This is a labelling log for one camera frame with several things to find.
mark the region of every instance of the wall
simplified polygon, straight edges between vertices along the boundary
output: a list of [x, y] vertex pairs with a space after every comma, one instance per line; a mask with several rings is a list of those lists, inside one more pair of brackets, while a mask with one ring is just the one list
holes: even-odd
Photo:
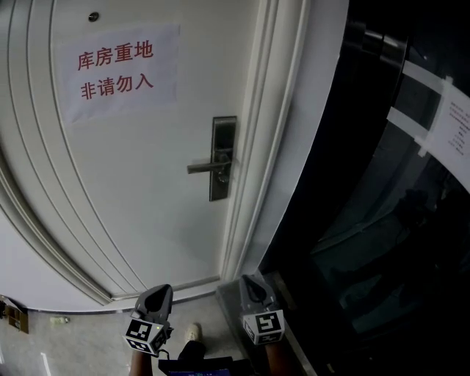
[[330, 92], [347, 7], [348, 0], [312, 0], [288, 121], [242, 273], [255, 272], [297, 186]]
[[97, 302], [45, 263], [0, 211], [0, 294], [31, 309], [94, 310]]

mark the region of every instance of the white paper sign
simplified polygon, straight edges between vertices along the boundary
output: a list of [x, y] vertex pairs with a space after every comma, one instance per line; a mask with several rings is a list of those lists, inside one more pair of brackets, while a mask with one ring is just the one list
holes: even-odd
[[441, 100], [425, 147], [470, 192], [470, 99], [444, 82]]
[[103, 32], [58, 46], [65, 124], [176, 102], [179, 25]]

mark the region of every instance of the gray tile floor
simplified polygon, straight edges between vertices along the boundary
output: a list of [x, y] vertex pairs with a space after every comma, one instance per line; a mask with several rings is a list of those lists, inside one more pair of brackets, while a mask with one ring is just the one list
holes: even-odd
[[[128, 375], [132, 350], [121, 337], [128, 316], [129, 312], [70, 315], [68, 324], [53, 325], [50, 314], [30, 312], [29, 335], [0, 320], [0, 349], [4, 360], [0, 375]], [[175, 304], [169, 321], [175, 330], [164, 348], [170, 352], [171, 359], [177, 358], [183, 349], [184, 332], [191, 322], [202, 325], [207, 358], [242, 358], [214, 296]], [[153, 374], [162, 375], [157, 371], [156, 359], [153, 359]]]

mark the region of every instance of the white shoe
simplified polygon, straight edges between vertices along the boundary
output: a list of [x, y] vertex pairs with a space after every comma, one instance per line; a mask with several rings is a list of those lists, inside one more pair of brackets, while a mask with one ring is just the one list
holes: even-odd
[[203, 341], [203, 330], [200, 325], [193, 322], [187, 329], [184, 336], [185, 343], [189, 341], [202, 342]]

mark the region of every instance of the door handle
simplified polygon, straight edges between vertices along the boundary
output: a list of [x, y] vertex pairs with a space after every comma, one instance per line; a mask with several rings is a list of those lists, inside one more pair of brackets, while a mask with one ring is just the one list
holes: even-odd
[[210, 163], [190, 164], [189, 174], [211, 173], [209, 201], [228, 197], [230, 171], [234, 155], [236, 116], [214, 117], [212, 121], [212, 146]]

